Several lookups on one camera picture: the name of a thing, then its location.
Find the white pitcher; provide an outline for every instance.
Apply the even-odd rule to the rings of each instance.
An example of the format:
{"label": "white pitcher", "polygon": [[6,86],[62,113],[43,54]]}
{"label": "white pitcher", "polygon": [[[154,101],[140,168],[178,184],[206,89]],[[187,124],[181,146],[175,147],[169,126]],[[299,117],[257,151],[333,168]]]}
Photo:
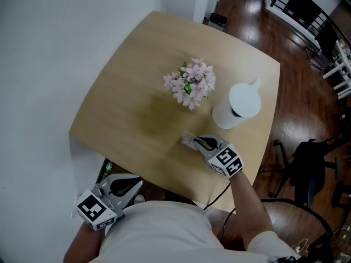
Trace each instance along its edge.
{"label": "white pitcher", "polygon": [[220,103],[212,110],[212,118],[222,129],[231,129],[258,114],[261,109],[261,98],[258,89],[261,80],[255,79],[248,85],[239,83],[232,86]]}

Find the person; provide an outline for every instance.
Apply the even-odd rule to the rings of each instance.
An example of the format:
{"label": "person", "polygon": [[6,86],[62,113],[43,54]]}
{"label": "person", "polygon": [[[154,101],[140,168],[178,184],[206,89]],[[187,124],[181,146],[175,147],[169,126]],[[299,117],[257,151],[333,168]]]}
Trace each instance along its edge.
{"label": "person", "polygon": [[284,262],[299,258],[273,231],[270,217],[240,171],[230,178],[236,219],[246,251],[223,248],[201,208],[149,201],[124,210],[126,217],[108,230],[83,224],[64,263],[85,262]]}

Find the white shirt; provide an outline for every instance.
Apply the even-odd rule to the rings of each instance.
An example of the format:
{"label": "white shirt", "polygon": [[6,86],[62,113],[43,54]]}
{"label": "white shirt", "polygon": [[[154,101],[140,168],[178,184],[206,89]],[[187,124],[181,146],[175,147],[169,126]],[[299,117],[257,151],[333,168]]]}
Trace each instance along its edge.
{"label": "white shirt", "polygon": [[99,257],[92,262],[274,262],[272,257],[299,256],[274,232],[256,236],[247,251],[223,248],[201,208],[152,201],[124,210],[108,230]]}

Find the wooden floor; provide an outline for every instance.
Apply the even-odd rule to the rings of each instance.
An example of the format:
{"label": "wooden floor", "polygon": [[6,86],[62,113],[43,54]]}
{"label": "wooden floor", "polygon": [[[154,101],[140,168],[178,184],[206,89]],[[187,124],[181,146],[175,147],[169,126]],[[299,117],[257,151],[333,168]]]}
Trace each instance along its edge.
{"label": "wooden floor", "polygon": [[[344,110],[347,101],[338,101],[331,85],[321,78],[319,71],[311,68],[306,56],[305,40],[288,24],[264,9],[264,0],[220,0],[216,13],[228,18],[226,32],[268,54],[281,64],[278,101],[267,149],[262,160],[264,168],[279,168],[278,149],[273,141],[279,139],[285,145],[289,157],[298,144],[310,138],[324,140],[338,133],[335,115]],[[343,157],[348,146],[343,146],[326,157],[333,161]],[[349,165],[344,165],[342,179],[351,184]],[[279,174],[258,174],[254,189],[260,198],[268,198],[280,182]],[[326,184],[316,196],[312,209],[322,215],[337,230],[342,226],[347,211],[331,207],[331,197],[336,186],[332,170],[326,170]],[[147,199],[162,199],[156,186],[148,190]],[[281,197],[293,199],[294,189],[289,184]],[[322,233],[321,225],[309,214],[288,204],[265,204],[277,234],[289,245],[297,245],[307,238],[311,243]],[[228,213],[209,208],[207,215],[213,232],[221,236]],[[228,249],[242,246],[235,215],[227,224],[223,245]]]}

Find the pitcher lid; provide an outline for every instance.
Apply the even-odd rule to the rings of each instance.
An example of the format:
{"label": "pitcher lid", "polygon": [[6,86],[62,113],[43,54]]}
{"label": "pitcher lid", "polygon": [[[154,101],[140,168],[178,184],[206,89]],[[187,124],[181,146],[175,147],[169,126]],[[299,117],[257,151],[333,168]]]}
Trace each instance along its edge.
{"label": "pitcher lid", "polygon": [[261,97],[257,88],[245,83],[232,86],[229,102],[233,111],[243,118],[252,118],[261,109]]}

